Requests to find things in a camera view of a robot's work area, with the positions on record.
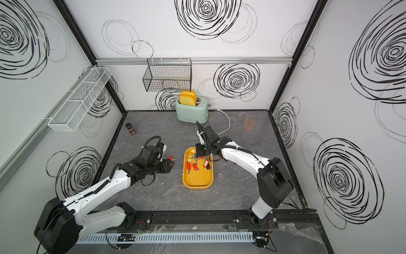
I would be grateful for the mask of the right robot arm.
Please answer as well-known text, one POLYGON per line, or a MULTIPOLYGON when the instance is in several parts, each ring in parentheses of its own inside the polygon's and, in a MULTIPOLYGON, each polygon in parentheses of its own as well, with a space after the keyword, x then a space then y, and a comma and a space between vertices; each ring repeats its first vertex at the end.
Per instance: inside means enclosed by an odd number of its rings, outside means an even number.
POLYGON ((281 159, 268 159, 239 146, 228 137, 219 137, 211 126, 203 127, 196 122, 199 143, 197 157, 207 157, 233 162, 253 175, 258 184, 259 197, 250 208, 252 223, 261 223, 268 214, 290 198, 295 189, 289 171, 281 159))

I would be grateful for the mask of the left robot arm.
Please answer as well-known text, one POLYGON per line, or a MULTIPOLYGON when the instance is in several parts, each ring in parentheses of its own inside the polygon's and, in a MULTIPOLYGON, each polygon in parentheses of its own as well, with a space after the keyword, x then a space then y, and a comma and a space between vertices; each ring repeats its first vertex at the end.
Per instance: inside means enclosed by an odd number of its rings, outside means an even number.
POLYGON ((100 231, 135 226, 135 210, 125 202, 93 212, 113 195, 143 180, 147 175, 167 174, 174 162, 164 158, 167 147, 159 142, 144 145, 134 159, 116 164, 112 173, 94 186, 64 200, 54 198, 44 207, 34 235, 48 254, 65 254, 79 240, 100 231))

